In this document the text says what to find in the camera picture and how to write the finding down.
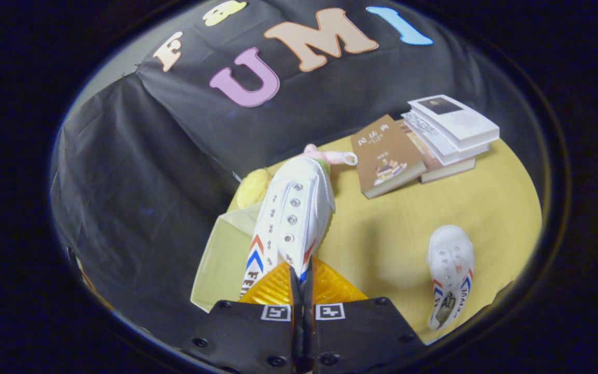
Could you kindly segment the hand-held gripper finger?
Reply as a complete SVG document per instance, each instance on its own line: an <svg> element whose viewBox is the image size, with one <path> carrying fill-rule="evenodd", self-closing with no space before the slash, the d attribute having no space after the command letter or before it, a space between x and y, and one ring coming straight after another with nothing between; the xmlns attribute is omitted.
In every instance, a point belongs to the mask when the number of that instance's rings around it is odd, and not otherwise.
<svg viewBox="0 0 598 374"><path fill-rule="evenodd" d="M283 262L241 301L214 304L182 352L212 373L293 373L296 308L294 270Z"/></svg>
<svg viewBox="0 0 598 374"><path fill-rule="evenodd" d="M312 258L304 301L304 355L313 373L390 373L427 346L388 297L368 297Z"/></svg>

